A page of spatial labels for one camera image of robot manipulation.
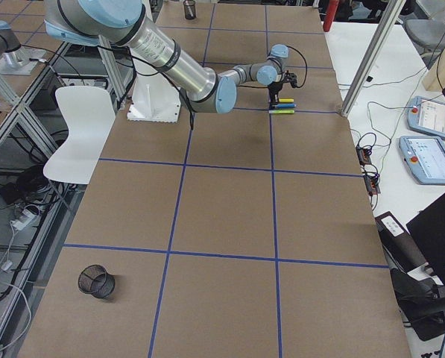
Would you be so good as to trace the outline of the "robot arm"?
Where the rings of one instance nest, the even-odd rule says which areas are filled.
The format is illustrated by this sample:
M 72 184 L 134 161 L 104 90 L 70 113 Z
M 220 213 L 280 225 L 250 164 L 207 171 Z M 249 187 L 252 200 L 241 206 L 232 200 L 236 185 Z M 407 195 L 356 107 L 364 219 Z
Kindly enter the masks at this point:
M 129 47 L 136 59 L 153 67 L 181 90 L 186 107 L 198 113 L 229 113 L 237 87 L 257 81 L 269 90 L 270 105 L 279 102 L 285 83 L 297 87 L 297 76 L 285 68 L 288 46 L 276 44 L 263 63 L 237 65 L 216 73 L 203 67 L 166 36 L 146 15 L 141 1 L 46 1 L 47 33 L 64 42 L 97 46 L 106 37 Z
M 0 20 L 0 73 L 30 75 L 34 67 L 28 50 L 22 46 L 10 25 Z

